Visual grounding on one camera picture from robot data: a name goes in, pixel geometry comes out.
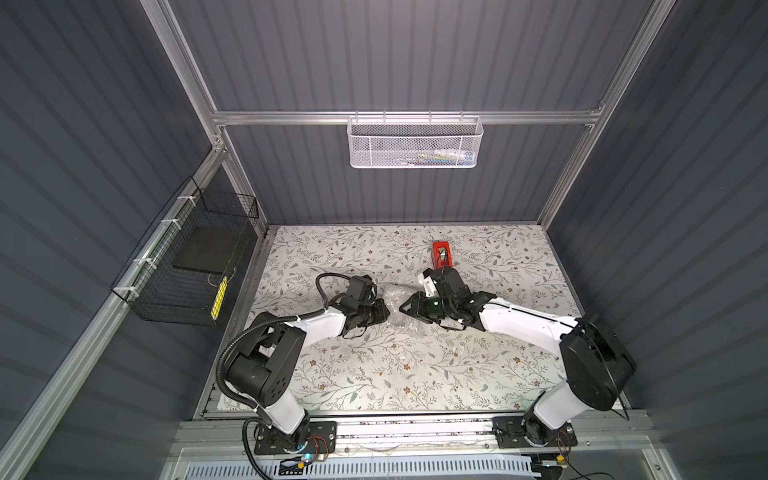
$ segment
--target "black cable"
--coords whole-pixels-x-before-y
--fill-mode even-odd
[[[343,293],[339,293],[338,295],[334,296],[334,297],[331,299],[331,301],[328,303],[328,305],[330,306],[330,305],[333,305],[333,304],[335,304],[335,303],[336,303],[336,301],[337,301],[338,299],[340,299],[341,297],[343,297],[343,296],[345,296],[345,295],[346,295],[346,292],[343,292]]]
[[[446,308],[445,308],[445,297],[443,297],[443,296],[439,296],[438,298],[440,299],[440,303],[442,304],[442,310],[443,310],[443,312],[445,312],[445,311],[446,311]],[[449,297],[449,298],[448,298],[448,305],[450,306],[450,311],[451,311],[452,313],[454,313],[456,316],[459,316],[459,317],[461,317],[461,318],[463,318],[463,319],[466,319],[464,316],[462,316],[462,315],[461,315],[461,314],[460,314],[460,313],[459,313],[459,312],[456,310],[456,308],[455,308],[455,306],[454,306],[454,304],[453,304],[453,303],[454,303],[454,302],[453,302],[453,298],[450,298],[450,297]],[[451,318],[451,319],[453,319],[453,320],[456,320],[456,321],[458,321],[458,319],[454,318],[454,317],[453,317],[453,315],[449,315],[449,318]],[[469,322],[471,322],[471,321],[472,321],[472,316],[469,316],[469,320],[468,320],[468,321],[469,321]],[[452,326],[445,326],[445,325],[443,325],[443,324],[442,324],[442,320],[438,320],[438,321],[437,321],[437,322],[435,322],[435,323],[437,324],[437,326],[439,326],[439,327],[440,327],[440,328],[442,328],[442,329],[446,329],[446,330],[452,330],[452,331],[454,331],[454,332],[463,332],[464,330],[466,330],[466,329],[467,329],[467,326],[466,326],[464,323],[461,323],[461,322],[459,322],[459,323],[462,325],[462,328],[460,328],[460,329],[455,329],[455,328],[453,328]]]
[[[359,335],[355,335],[355,336],[342,336],[341,338],[343,338],[344,340],[358,339],[361,336],[365,335],[367,331],[368,331],[368,326],[366,326],[366,328],[362,329],[362,333],[360,333]]]
[[[584,322],[584,323],[587,324],[587,325],[592,325],[592,328],[594,328],[598,332],[600,331],[595,326],[594,323],[589,323],[589,322]],[[594,349],[598,351],[598,355],[600,356],[600,361],[603,363],[603,367],[605,368],[605,371],[608,374],[608,378],[611,379],[611,383],[613,383],[613,385],[614,385],[614,393],[616,395],[616,398],[619,399],[619,403],[621,404],[621,408],[624,410],[624,414],[621,415],[619,412],[616,412],[616,410],[613,409],[613,406],[611,406],[611,411],[615,412],[616,415],[619,415],[622,419],[627,420],[629,422],[629,413],[627,413],[627,406],[624,404],[624,400],[621,399],[621,395],[620,395],[621,392],[619,392],[619,387],[616,385],[616,380],[614,380],[614,376],[613,376],[613,374],[611,374],[611,369],[608,368],[608,363],[605,361],[605,358],[603,357],[603,353],[600,351],[600,347],[592,339],[592,337],[587,335],[586,332],[584,332],[584,336],[587,337],[587,339],[592,343],[592,345],[594,346]]]
[[[581,473],[581,472],[579,472],[579,471],[576,469],[576,467],[574,467],[574,466],[571,464],[571,460],[570,460],[570,459],[568,459],[568,455],[571,453],[571,449],[570,449],[570,447],[568,448],[568,451],[567,451],[567,452],[563,452],[563,450],[560,448],[560,445],[565,445],[565,444],[563,443],[563,441],[562,441],[562,440],[560,440],[560,433],[561,433],[561,431],[560,431],[560,430],[558,430],[558,436],[557,436],[557,441],[558,441],[558,452],[560,453],[560,456],[561,456],[562,458],[565,458],[565,463],[567,463],[569,467],[571,467],[572,469],[574,469],[574,472],[576,473],[576,475],[578,475],[578,477],[573,477],[573,478],[570,478],[570,479],[568,479],[568,480],[579,480],[580,478],[586,478],[586,480],[592,480],[592,479],[591,479],[591,476],[592,476],[592,475],[605,475],[605,476],[607,476],[607,477],[611,477],[611,480],[616,480],[616,478],[615,478],[613,475],[611,475],[610,473],[606,473],[606,472],[592,472],[592,473],[587,473],[587,474],[584,474],[584,473]]]
[[[278,468],[280,470],[279,473],[281,475],[283,475],[285,472],[292,472],[292,473],[296,473],[296,474],[302,473],[303,470],[304,470],[304,467],[299,468],[299,464],[302,463],[302,459],[303,458],[301,456],[298,456],[298,457],[286,458],[284,460],[280,460],[280,463],[278,465]],[[283,465],[283,463],[285,463],[285,462],[295,462],[296,464],[295,465]]]
[[[460,312],[458,310],[458,306],[456,305],[456,301],[454,300],[453,297],[448,298],[448,305],[451,307],[451,312],[454,315],[461,317],[464,321],[467,321],[467,322],[472,321],[472,315],[470,315],[469,313]]]
[[[315,286],[317,287],[317,290],[320,292],[320,296],[323,298],[323,308],[315,310],[314,312],[304,313],[303,315],[298,315],[298,317],[304,317],[304,316],[315,316],[319,315],[323,312],[325,312],[328,309],[328,297],[326,296],[325,292],[323,292],[323,288],[320,286],[320,279],[324,278],[326,276],[337,276],[339,278],[343,278],[345,280],[349,280],[349,277],[347,275],[342,275],[341,273],[321,273],[317,276],[315,279]],[[232,352],[237,348],[237,344],[245,338],[250,333],[258,330],[267,328],[272,325],[276,325],[278,323],[284,323],[284,322],[290,322],[296,319],[296,315],[289,315],[289,316],[278,316],[269,320],[265,320],[263,322],[256,323],[254,325],[251,325],[247,329],[245,329],[243,332],[240,333],[240,335],[236,336],[221,352],[221,355],[219,355],[219,359],[216,361],[216,386],[221,391],[222,394],[224,394],[226,397],[234,400],[235,402],[242,403],[244,405],[249,406],[252,409],[255,409],[258,404],[255,400],[249,399],[246,396],[242,396],[241,394],[234,392],[231,388],[229,388],[224,381],[224,365],[227,364],[229,361],[230,356],[232,355]]]
[[[250,446],[248,446],[248,425],[253,422],[263,423],[263,421],[258,417],[249,417],[245,419],[245,422],[243,422],[243,447],[245,448],[245,455],[248,457],[250,466],[256,470],[257,475],[259,475],[263,480],[272,480],[266,476],[266,473],[264,473],[264,471],[256,463],[256,459],[253,457],[253,452],[250,451]]]
[[[317,287],[317,291],[320,292],[320,296],[323,298],[323,305],[328,308],[328,305],[330,302],[328,301],[328,297],[326,296],[326,293],[323,292],[323,288],[320,286],[320,279],[325,278],[327,276],[337,276],[339,278],[343,278],[344,280],[349,281],[349,277],[347,275],[342,275],[341,273],[333,273],[333,272],[325,272],[321,273],[315,278],[315,286]]]

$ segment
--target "floral tablecloth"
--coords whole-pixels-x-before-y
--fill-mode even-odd
[[[301,313],[321,305],[315,277],[369,274],[382,290],[418,288],[432,243],[447,240],[472,291],[561,315],[578,308],[538,226],[279,227],[251,309]],[[325,279],[331,296],[343,289]],[[417,320],[387,322],[354,339],[328,339],[301,352],[290,389],[307,410],[526,409],[564,377],[561,360],[502,334],[448,332]],[[223,397],[219,409],[242,408]]]

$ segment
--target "black mounting plate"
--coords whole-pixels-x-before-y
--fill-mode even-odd
[[[174,268],[223,275],[238,248],[239,231],[196,227],[174,259]]]
[[[500,449],[526,449],[532,447],[525,439],[525,427],[523,426],[523,415],[493,417],[493,434],[496,435],[496,441]],[[560,435],[561,447],[575,447],[578,444],[576,432],[570,423],[566,423]],[[558,447],[557,439],[552,440],[544,447]]]
[[[257,436],[256,445],[253,447],[255,455],[285,455],[287,453],[275,443],[272,430],[265,428],[263,425],[259,425],[258,432],[254,435]],[[315,441],[309,438],[310,436],[316,436],[318,439],[318,453],[333,453],[336,450],[336,422],[310,422],[310,432],[307,434],[306,440],[307,444],[300,453],[315,452]]]

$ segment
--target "black wire basket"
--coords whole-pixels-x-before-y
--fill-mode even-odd
[[[167,228],[152,251],[126,263],[112,291],[144,320],[226,322],[259,240],[257,219],[255,197],[197,189],[173,220],[164,220]],[[138,274],[118,286],[134,262]]]

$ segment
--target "red wire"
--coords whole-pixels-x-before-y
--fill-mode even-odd
[[[315,441],[315,458],[312,459],[312,461],[314,462],[315,460],[317,460],[317,453],[320,451],[320,444],[317,443],[316,436],[312,435],[312,439]]]
[[[565,447],[566,447],[565,442],[560,440],[560,434],[561,433],[563,434],[563,436],[567,436],[567,435],[565,435],[565,432],[563,432],[562,430],[558,430],[558,444],[562,445],[563,449],[565,449]],[[570,446],[568,446],[568,451],[564,455],[563,455],[563,452],[561,451],[561,455],[563,455],[565,458],[568,458],[568,455],[570,455],[570,454],[571,454],[571,447]]]
[[[326,444],[326,453],[331,453],[331,449],[328,447],[328,442],[323,437],[318,437],[320,440],[323,440],[323,443]]]

